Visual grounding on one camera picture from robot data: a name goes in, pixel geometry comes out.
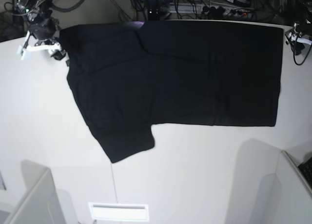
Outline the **black T-shirt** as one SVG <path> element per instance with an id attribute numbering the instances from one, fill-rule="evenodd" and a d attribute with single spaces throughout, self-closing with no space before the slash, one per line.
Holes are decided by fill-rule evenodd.
<path id="1" fill-rule="evenodd" d="M 273 127 L 281 28 L 221 21 L 83 24 L 59 33 L 68 85 L 112 163 L 152 149 L 151 127 Z"/>

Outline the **black keyboard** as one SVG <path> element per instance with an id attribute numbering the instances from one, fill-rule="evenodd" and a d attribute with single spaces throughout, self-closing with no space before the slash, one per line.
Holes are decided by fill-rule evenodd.
<path id="1" fill-rule="evenodd" d="M 307 160 L 305 163 L 299 165 L 299 170 L 308 182 L 309 185 L 312 185 L 312 158 Z"/>

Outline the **white power strip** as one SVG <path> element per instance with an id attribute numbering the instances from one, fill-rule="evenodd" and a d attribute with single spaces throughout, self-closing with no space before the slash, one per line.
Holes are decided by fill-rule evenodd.
<path id="1" fill-rule="evenodd" d="M 178 6 L 175 6 L 173 3 L 170 3 L 168 6 L 168 11 L 170 13 L 180 13 L 180 14 L 207 14 L 210 11 L 219 10 L 223 12 L 224 15 L 243 15 L 252 13 L 254 10 L 252 8 L 240 8 L 234 7 L 233 5 L 225 4 L 194 4 L 194 3 L 179 3 Z"/>

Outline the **white partition left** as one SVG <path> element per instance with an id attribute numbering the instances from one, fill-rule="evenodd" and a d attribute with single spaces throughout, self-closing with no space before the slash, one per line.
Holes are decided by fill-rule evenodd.
<path id="1" fill-rule="evenodd" d="M 65 224 L 51 169 L 29 160 L 21 162 L 26 192 L 9 211 L 5 224 Z"/>

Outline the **white partition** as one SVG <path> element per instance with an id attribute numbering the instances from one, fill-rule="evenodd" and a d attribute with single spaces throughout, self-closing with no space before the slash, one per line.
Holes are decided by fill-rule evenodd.
<path id="1" fill-rule="evenodd" d="M 29 160 L 21 162 L 26 192 L 9 211 L 5 224 L 65 224 L 51 169 Z"/>
<path id="2" fill-rule="evenodd" d="M 261 224 L 310 224 L 312 189 L 286 151 L 281 151 L 264 196 Z"/>

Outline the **white partition right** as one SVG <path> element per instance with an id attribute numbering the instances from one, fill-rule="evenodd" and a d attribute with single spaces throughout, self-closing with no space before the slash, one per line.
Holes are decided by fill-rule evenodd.
<path id="1" fill-rule="evenodd" d="M 310 224 L 312 189 L 286 151 L 281 151 L 264 196 L 261 224 Z"/>

